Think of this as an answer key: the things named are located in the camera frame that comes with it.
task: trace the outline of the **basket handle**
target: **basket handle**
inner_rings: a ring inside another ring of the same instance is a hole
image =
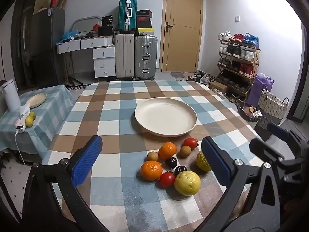
[[[287,99],[287,100],[288,100],[288,104],[289,104],[289,99],[288,99],[288,98],[284,98],[284,100],[282,101],[282,104],[283,104],[283,102],[285,101],[285,99]]]
[[[267,96],[268,96],[268,93],[267,93],[266,85],[263,85],[262,90],[264,89],[264,87],[265,87],[265,90],[266,90],[266,97],[265,97],[265,100],[266,100],[266,99],[267,99]]]

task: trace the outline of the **gray suitcase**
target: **gray suitcase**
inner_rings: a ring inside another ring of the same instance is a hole
[[[134,77],[134,34],[115,36],[115,68],[117,78]]]
[[[157,65],[158,39],[155,36],[135,37],[134,72],[136,80],[154,80]]]

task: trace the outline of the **white cable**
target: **white cable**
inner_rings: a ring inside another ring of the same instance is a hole
[[[19,151],[19,148],[18,148],[18,145],[17,145],[17,141],[16,141],[16,135],[17,134],[18,134],[18,131],[16,131],[16,133],[15,133],[15,143],[16,143],[17,149]]]

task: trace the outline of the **blue plaid tablecloth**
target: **blue plaid tablecloth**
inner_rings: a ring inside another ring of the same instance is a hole
[[[181,137],[165,138],[143,129],[134,117],[135,108],[156,97],[189,104],[198,118],[193,130]],[[179,151],[186,138],[196,138],[201,144],[205,136],[211,136],[233,159],[262,165],[249,151],[249,142],[257,136],[256,132],[233,104],[196,82],[114,81],[88,86],[55,135],[42,164],[70,158],[92,135],[102,138],[102,152],[77,189],[111,232],[192,232],[219,201],[225,187],[219,185],[212,172],[205,173],[195,164],[200,147],[188,158],[175,155],[178,165],[200,175],[201,188],[194,196],[181,196],[174,187],[162,189],[156,182],[141,177],[139,170],[147,153],[158,151],[167,141]],[[63,213],[74,220],[58,185],[53,186]]]
[[[75,100],[65,86],[58,85],[24,93],[20,96],[21,105],[42,92],[47,94],[46,100],[40,106],[31,109],[36,114],[33,126],[27,127],[24,133],[17,134],[16,141],[20,151],[29,154],[38,153],[44,158],[54,135],[71,111]],[[7,148],[17,150],[14,124],[18,119],[20,119],[19,109],[14,112],[7,110],[1,117],[0,151]]]

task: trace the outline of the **beige plate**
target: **beige plate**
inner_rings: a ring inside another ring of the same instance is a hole
[[[149,132],[163,137],[177,137],[191,131],[197,115],[188,104],[170,98],[152,98],[135,109],[137,122]]]
[[[42,104],[46,99],[46,93],[39,93],[35,96],[33,96],[32,98],[29,98],[27,101],[27,104],[30,104],[30,108],[35,108],[37,106],[39,106],[40,104]]]

